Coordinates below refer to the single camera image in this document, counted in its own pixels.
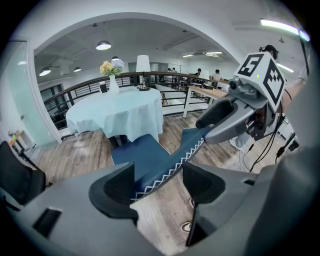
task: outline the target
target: round table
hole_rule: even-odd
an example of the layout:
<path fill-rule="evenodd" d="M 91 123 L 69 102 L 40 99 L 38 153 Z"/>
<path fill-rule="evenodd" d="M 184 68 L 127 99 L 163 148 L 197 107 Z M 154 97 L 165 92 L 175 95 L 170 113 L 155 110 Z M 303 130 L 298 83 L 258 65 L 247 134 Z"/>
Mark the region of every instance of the round table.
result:
<path fill-rule="evenodd" d="M 163 121 L 161 93 L 133 86 L 120 88 L 117 95 L 109 91 L 92 94 L 66 113 L 70 134 L 102 129 L 107 138 L 126 135 L 131 142 L 147 134 L 158 142 Z"/>

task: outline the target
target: ceiling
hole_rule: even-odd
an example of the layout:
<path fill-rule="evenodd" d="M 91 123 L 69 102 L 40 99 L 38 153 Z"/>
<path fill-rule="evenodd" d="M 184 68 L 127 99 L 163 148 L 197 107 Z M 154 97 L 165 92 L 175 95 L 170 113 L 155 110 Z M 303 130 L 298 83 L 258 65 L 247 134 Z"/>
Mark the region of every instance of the ceiling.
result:
<path fill-rule="evenodd" d="M 304 65 L 304 56 L 299 38 L 288 32 L 260 24 L 260 19 L 265 18 L 296 25 L 295 19 L 285 8 L 275 4 L 274 1 L 265 0 L 232 1 L 232 5 L 230 0 L 217 1 L 215 8 L 228 17 L 234 29 L 231 35 L 234 38 L 232 43 L 244 46 L 244 49 L 247 50 L 245 54 L 258 52 L 260 47 L 266 45 L 273 45 L 280 52 L 279 62 L 281 64 L 296 72 L 301 70 Z M 103 59 L 105 52 L 112 52 L 111 49 L 102 52 L 96 50 L 97 43 L 101 40 L 108 40 L 111 43 L 111 49 L 115 55 L 121 55 L 128 49 L 136 50 L 139 47 L 154 49 L 176 58 L 195 52 L 222 51 L 223 54 L 219 55 L 219 60 L 233 62 L 233 57 L 218 44 L 192 32 L 184 31 L 184 28 L 148 19 L 118 19 L 82 27 L 48 45 L 35 56 L 37 74 L 45 66 L 58 66 L 57 60 L 68 60 L 73 63 L 70 65 L 71 73 L 74 66 L 80 66 L 82 69 L 96 67 L 100 64 L 100 59 Z M 50 76 L 38 76 L 37 78 L 41 83 L 60 77 L 60 73 L 55 71 L 51 72 Z"/>

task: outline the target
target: white wall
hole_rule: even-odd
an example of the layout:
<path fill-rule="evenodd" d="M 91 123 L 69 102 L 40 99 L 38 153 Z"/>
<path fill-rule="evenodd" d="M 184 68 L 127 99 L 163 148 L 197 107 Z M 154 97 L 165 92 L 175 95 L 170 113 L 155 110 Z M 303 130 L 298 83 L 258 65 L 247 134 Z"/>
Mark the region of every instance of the white wall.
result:
<path fill-rule="evenodd" d="M 33 138 L 20 119 L 20 115 L 9 88 L 8 73 L 6 69 L 0 78 L 0 130 L 3 139 L 6 141 L 11 139 L 8 135 L 9 132 L 15 133 L 17 130 L 24 131 L 21 141 L 23 146 L 25 148 L 30 148 L 34 144 Z"/>

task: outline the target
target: black metal railing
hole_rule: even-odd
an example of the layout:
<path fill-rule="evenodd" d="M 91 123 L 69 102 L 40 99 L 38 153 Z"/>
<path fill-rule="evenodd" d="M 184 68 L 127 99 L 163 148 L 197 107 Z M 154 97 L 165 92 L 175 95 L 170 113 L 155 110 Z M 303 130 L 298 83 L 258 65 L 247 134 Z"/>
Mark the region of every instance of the black metal railing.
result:
<path fill-rule="evenodd" d="M 169 72 L 127 72 L 117 75 L 115 80 L 120 88 L 129 86 L 140 86 L 140 77 L 144 76 L 144 81 L 148 87 L 156 89 L 156 85 L 161 85 L 171 90 L 160 90 L 162 94 L 162 107 L 184 106 L 187 101 L 188 86 L 206 86 L 210 85 L 211 81 L 206 79 L 199 79 L 192 74 L 169 73 Z M 108 76 L 91 79 L 72 87 L 69 87 L 51 98 L 44 101 L 45 108 L 51 113 L 50 117 L 58 130 L 67 127 L 66 114 L 70 107 L 72 107 L 82 97 L 95 94 L 100 91 L 100 86 L 104 85 L 109 89 L 110 78 Z M 166 97 L 168 93 L 184 92 L 183 97 Z M 190 104 L 209 103 L 208 97 L 201 97 L 199 93 L 192 92 L 192 99 L 199 99 L 198 102 L 191 102 Z M 170 100 L 183 100 L 181 103 L 169 104 Z"/>

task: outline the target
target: wooden floor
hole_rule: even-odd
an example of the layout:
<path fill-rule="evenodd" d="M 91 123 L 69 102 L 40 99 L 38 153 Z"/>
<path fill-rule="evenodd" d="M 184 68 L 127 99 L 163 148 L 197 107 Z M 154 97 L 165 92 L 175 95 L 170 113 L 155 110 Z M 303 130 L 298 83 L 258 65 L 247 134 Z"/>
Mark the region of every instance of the wooden floor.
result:
<path fill-rule="evenodd" d="M 165 117 L 163 133 L 159 135 L 160 144 L 170 153 L 176 151 L 181 142 L 182 130 L 195 127 L 200 115 L 201 113 L 197 112 L 188 113 L 187 118 L 183 118 L 182 115 Z M 259 173 L 266 165 L 274 164 L 276 152 L 284 144 L 282 138 L 279 138 L 278 143 L 276 140 L 277 138 L 269 154 L 254 167 L 255 173 Z M 257 141 L 245 156 L 244 162 L 248 168 L 268 141 L 269 138 Z M 228 141 L 217 145 L 205 144 L 192 161 L 248 172 L 243 156 L 253 142 L 250 138 L 240 151 L 241 155 Z M 61 145 L 41 150 L 35 162 L 46 173 L 47 182 L 52 183 L 113 165 L 110 143 L 102 131 L 66 138 Z M 192 219 L 193 209 L 189 204 L 189 194 L 183 185 L 181 172 L 160 190 L 132 204 L 131 208 L 139 214 L 138 230 L 161 252 L 174 255 L 186 249 L 188 233 L 182 232 L 180 225 Z"/>

